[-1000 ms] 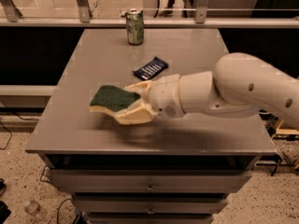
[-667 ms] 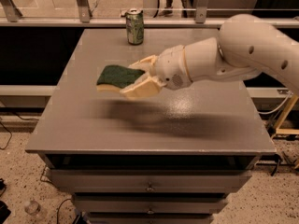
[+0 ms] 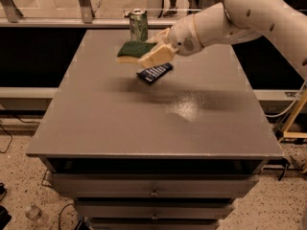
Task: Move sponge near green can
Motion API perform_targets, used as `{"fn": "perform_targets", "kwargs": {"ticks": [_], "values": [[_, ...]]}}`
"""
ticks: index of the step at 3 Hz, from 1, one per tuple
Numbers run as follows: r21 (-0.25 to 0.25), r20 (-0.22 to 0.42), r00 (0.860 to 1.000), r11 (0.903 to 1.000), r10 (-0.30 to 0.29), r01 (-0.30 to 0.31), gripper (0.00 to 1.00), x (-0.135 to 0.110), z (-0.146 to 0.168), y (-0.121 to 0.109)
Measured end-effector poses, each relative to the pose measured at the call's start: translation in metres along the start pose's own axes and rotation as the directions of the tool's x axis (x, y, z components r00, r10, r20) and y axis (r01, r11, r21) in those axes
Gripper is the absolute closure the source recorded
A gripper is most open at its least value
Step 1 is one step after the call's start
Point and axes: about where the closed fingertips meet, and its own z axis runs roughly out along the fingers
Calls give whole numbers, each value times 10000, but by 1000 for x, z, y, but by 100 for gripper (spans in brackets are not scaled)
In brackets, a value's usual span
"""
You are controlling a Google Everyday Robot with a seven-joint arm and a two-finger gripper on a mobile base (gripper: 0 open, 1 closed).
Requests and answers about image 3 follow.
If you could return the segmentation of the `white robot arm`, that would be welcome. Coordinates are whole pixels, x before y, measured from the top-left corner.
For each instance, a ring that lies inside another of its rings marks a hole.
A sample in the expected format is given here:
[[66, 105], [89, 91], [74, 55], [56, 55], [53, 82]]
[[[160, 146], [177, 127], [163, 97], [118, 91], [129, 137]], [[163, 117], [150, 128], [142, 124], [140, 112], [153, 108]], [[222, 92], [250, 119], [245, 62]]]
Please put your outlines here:
[[236, 44], [264, 36], [307, 79], [307, 16], [283, 0], [224, 0], [177, 21], [150, 41], [138, 63], [145, 68], [191, 56], [214, 44]]

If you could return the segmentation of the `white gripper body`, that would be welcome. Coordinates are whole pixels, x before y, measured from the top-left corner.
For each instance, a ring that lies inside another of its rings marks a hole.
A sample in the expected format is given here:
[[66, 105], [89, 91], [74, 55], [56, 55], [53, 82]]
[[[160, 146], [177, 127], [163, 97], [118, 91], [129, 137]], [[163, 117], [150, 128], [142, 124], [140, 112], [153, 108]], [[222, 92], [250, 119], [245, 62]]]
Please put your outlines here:
[[167, 36], [180, 56], [191, 56], [203, 49], [201, 43], [201, 14], [193, 13], [174, 24]]

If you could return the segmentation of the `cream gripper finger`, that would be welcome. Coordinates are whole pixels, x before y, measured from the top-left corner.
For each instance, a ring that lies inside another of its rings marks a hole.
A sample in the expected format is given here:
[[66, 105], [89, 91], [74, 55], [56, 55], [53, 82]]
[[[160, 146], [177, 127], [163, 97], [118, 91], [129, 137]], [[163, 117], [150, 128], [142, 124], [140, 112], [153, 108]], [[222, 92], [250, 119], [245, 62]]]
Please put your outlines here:
[[171, 44], [157, 44], [147, 54], [137, 60], [137, 63], [144, 68], [151, 68], [172, 61], [176, 53], [177, 49]]
[[151, 38], [147, 39], [147, 43], [168, 43], [169, 39], [168, 39], [168, 34], [170, 32], [170, 29], [167, 28], [159, 33], [157, 33], [156, 35], [152, 36]]

